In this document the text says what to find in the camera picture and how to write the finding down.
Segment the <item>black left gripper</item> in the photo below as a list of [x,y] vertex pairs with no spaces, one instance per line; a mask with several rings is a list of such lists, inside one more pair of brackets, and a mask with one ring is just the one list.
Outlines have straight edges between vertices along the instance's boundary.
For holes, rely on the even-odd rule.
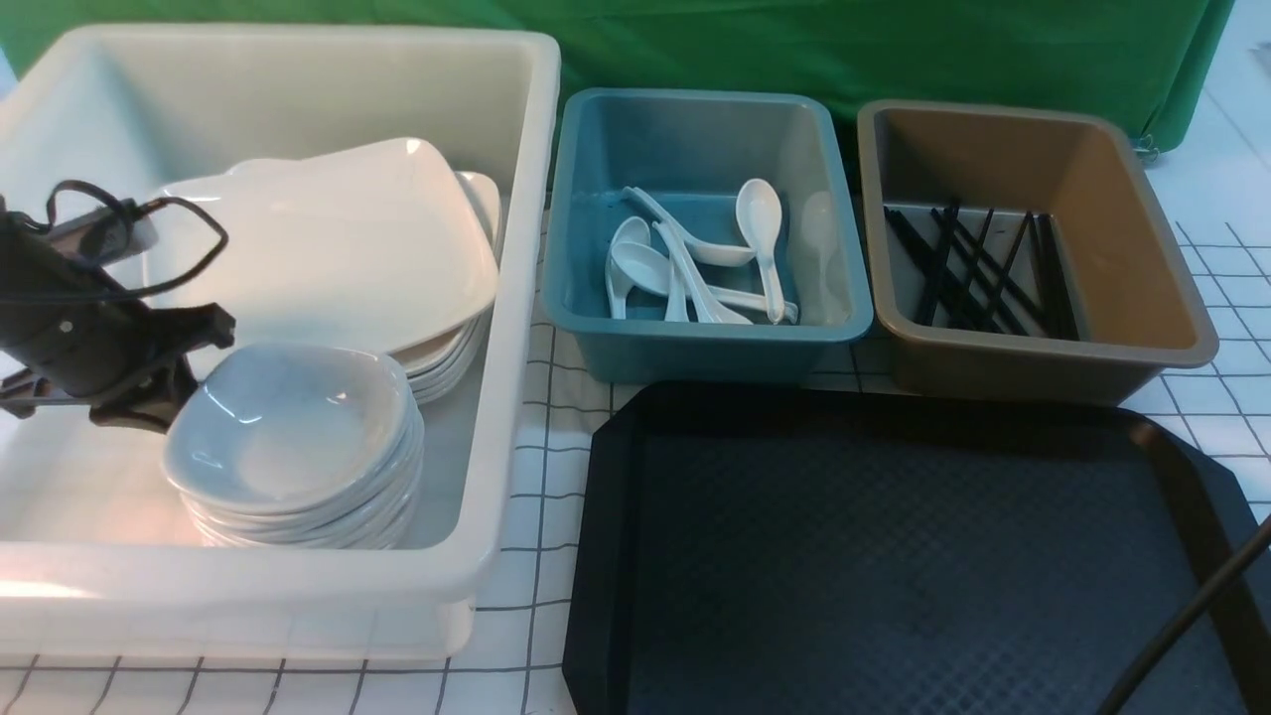
[[95,425],[172,429],[200,386],[189,353],[231,348],[236,321],[219,304],[153,309],[147,298],[196,279],[226,250],[228,231],[188,199],[107,203],[125,229],[175,207],[201,218],[216,244],[177,279],[142,290],[60,253],[27,215],[3,212],[3,353],[22,366],[3,378],[5,411],[29,418],[42,406],[86,406]]

